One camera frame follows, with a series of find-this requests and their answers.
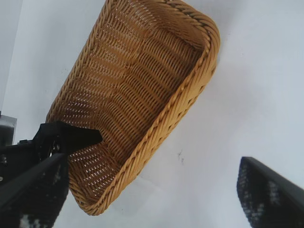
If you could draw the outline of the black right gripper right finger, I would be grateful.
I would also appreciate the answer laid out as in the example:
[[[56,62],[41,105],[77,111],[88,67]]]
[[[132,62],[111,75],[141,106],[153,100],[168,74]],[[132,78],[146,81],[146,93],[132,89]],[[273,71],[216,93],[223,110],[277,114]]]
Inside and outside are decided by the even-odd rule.
[[[237,196],[253,228],[302,228],[304,190],[253,157],[242,157]]]

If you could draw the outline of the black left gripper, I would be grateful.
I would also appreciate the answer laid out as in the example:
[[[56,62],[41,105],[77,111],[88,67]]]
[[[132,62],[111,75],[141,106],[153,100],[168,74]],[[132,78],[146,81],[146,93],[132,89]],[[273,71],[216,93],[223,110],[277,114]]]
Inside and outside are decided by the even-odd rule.
[[[0,186],[28,172],[52,154],[72,154],[102,142],[98,130],[69,125],[62,121],[43,123],[32,140],[0,149]]]

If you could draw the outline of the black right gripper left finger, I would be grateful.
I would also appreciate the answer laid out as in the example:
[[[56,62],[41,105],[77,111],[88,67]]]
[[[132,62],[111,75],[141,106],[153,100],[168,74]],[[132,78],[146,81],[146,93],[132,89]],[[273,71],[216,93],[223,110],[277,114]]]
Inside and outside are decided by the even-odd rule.
[[[68,189],[67,156],[54,154],[0,188],[0,226],[53,227]]]

